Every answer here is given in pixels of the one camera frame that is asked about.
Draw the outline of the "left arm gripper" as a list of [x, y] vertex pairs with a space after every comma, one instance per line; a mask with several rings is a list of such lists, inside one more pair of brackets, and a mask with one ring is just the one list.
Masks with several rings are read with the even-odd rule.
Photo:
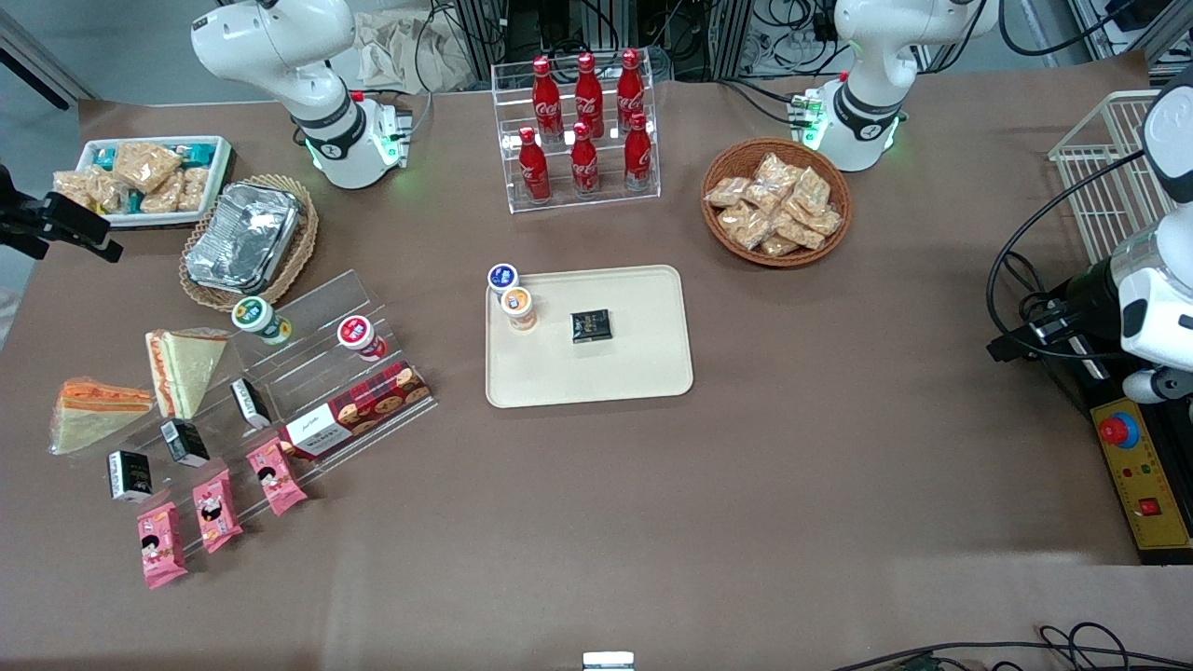
[[[1100, 260], [1063, 284], [1069, 336], [1067, 344], [1078, 355], [1121, 355], [1120, 306], [1111, 259]], [[1038, 361], [1038, 356], [1010, 336], [987, 344], [997, 363]]]

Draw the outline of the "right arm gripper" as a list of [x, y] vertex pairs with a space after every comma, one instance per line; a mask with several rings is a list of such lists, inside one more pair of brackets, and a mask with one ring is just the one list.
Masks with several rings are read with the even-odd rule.
[[[17, 190], [10, 170], [1, 170], [1, 244], [33, 260], [47, 258], [48, 242], [38, 238], [39, 202]], [[107, 239], [93, 246], [93, 253], [107, 263], [118, 263], [124, 248]]]

